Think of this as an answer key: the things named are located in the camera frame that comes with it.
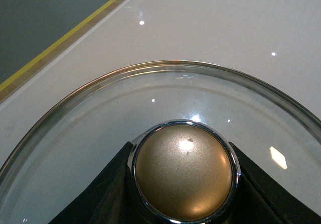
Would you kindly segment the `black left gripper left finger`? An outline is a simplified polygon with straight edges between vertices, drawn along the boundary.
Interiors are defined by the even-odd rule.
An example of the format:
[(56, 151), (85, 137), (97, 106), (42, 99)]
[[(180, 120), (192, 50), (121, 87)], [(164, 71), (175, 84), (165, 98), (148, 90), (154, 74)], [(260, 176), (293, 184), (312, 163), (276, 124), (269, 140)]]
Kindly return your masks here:
[(140, 223), (126, 189), (127, 142), (89, 186), (50, 223)]

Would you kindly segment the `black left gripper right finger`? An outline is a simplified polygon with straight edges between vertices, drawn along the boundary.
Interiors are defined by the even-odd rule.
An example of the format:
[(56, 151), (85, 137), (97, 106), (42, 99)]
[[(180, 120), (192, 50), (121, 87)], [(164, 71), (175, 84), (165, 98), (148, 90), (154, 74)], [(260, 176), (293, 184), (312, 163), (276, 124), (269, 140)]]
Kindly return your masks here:
[(320, 223), (320, 216), (291, 195), (233, 143), (241, 167), (237, 205), (229, 223)]

